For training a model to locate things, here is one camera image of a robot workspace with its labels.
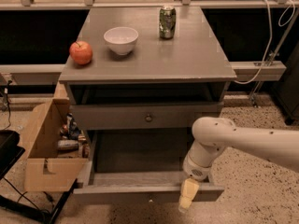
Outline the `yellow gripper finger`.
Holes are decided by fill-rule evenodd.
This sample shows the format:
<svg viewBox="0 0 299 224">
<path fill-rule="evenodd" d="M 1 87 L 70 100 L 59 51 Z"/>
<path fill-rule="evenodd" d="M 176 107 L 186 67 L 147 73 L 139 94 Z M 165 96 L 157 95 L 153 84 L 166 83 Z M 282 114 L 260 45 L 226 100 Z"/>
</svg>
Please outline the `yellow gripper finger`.
<svg viewBox="0 0 299 224">
<path fill-rule="evenodd" d="M 190 208 L 199 187 L 199 182 L 193 178 L 187 178 L 183 181 L 178 200 L 179 212 L 185 213 Z"/>
</svg>

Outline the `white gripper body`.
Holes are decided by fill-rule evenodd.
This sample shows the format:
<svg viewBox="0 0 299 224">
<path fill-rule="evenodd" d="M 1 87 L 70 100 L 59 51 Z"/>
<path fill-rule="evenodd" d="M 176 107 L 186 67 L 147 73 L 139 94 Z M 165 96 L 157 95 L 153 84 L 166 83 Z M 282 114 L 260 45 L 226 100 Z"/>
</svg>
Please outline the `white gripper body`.
<svg viewBox="0 0 299 224">
<path fill-rule="evenodd" d="M 188 177 L 203 181 L 208 177 L 212 159 L 208 156 L 193 155 L 188 153 L 183 162 L 183 171 Z"/>
</svg>

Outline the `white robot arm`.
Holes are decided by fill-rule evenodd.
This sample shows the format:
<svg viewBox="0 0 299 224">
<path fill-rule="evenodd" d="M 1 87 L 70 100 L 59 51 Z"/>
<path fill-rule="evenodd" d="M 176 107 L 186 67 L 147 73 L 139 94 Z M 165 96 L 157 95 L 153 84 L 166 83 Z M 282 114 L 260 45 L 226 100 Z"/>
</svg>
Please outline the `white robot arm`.
<svg viewBox="0 0 299 224">
<path fill-rule="evenodd" d="M 192 136 L 192 146 L 182 165 L 187 177 L 181 184 L 178 200 L 181 213 L 190 208 L 200 183 L 227 147 L 299 172 L 298 131 L 242 128 L 230 119 L 202 117 L 192 125 Z"/>
</svg>

